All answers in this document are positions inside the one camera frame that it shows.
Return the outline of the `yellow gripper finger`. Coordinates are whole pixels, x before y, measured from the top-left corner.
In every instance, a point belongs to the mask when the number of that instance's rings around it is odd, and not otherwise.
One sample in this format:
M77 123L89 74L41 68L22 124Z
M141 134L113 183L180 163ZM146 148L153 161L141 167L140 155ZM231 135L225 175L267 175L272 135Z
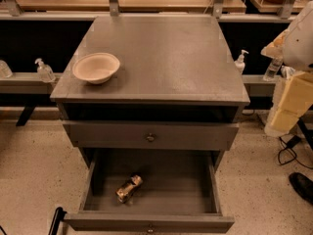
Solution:
M289 79L280 78L274 90L269 126L289 132L312 105L312 72L296 71Z

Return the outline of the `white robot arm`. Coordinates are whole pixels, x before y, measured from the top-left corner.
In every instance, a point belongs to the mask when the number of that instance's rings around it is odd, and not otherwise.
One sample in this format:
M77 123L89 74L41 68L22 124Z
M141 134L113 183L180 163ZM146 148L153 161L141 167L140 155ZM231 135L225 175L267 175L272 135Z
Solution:
M280 78L273 95L273 107L264 128L268 136L288 134L313 105L313 1L310 1L261 54L281 59L295 69Z

